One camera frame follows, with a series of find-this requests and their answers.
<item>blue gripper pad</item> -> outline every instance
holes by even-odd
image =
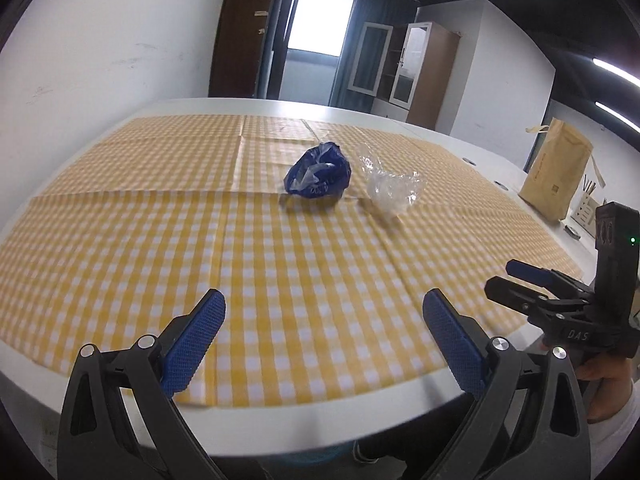
[[[167,352],[162,364],[160,386],[167,397],[171,398],[189,386],[225,320],[225,311],[225,297],[214,290],[205,304],[191,316],[189,324]]]
[[[486,387],[484,358],[460,325],[460,314],[434,289],[424,296],[422,316],[460,389],[475,399],[482,397]]]
[[[540,269],[540,267],[526,264],[519,260],[509,260],[507,262],[506,270],[508,275],[524,280],[527,283],[532,283],[533,285],[548,288],[553,283],[551,272],[546,269]]]

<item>ceiling light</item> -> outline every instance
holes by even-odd
[[[605,70],[609,70],[610,72],[613,72],[615,75],[619,75],[621,78],[626,79],[630,83],[633,83],[634,85],[640,87],[640,79],[638,79],[635,76],[632,76],[629,72],[625,72],[621,68],[618,68],[617,66],[613,66],[612,64],[609,64],[609,63],[605,63],[604,61],[599,59],[594,58],[593,62],[597,66],[604,68]]]
[[[629,126],[631,126],[636,132],[638,132],[640,134],[640,126],[636,126],[635,124],[633,124],[629,119],[627,119],[625,116],[620,115],[618,112],[614,112],[611,108],[607,108],[605,105],[596,102],[596,106],[602,108],[604,111],[609,112],[611,115],[613,115],[614,117],[619,118],[623,123],[628,124]]]

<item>white cabinet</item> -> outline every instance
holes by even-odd
[[[435,22],[367,22],[351,67],[349,90],[373,95],[371,113],[433,130],[460,36]]]
[[[393,105],[387,101],[383,101],[382,99],[373,99],[371,113],[373,115],[387,117],[389,119],[405,123],[409,110]]]
[[[396,78],[389,97],[390,103],[404,107],[407,110],[411,108],[415,86],[422,70],[424,53],[427,51],[430,32],[430,22],[412,23],[407,27]]]

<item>kraft paper bag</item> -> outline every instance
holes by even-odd
[[[528,132],[540,128],[528,129]],[[563,220],[591,157],[601,187],[604,180],[591,152],[591,141],[570,124],[553,119],[533,162],[520,197],[549,221]]]

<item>yellow gingham tablecloth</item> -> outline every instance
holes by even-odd
[[[289,167],[323,140],[351,161],[344,196],[284,194]],[[425,178],[400,218],[373,211],[363,146]],[[421,316],[435,286],[490,335],[523,325],[482,290],[511,258],[580,277],[529,214],[437,145],[284,118],[139,118],[63,170],[2,244],[0,338],[68,375],[84,343],[128,348],[217,288],[226,321],[178,400],[336,399],[446,366]]]

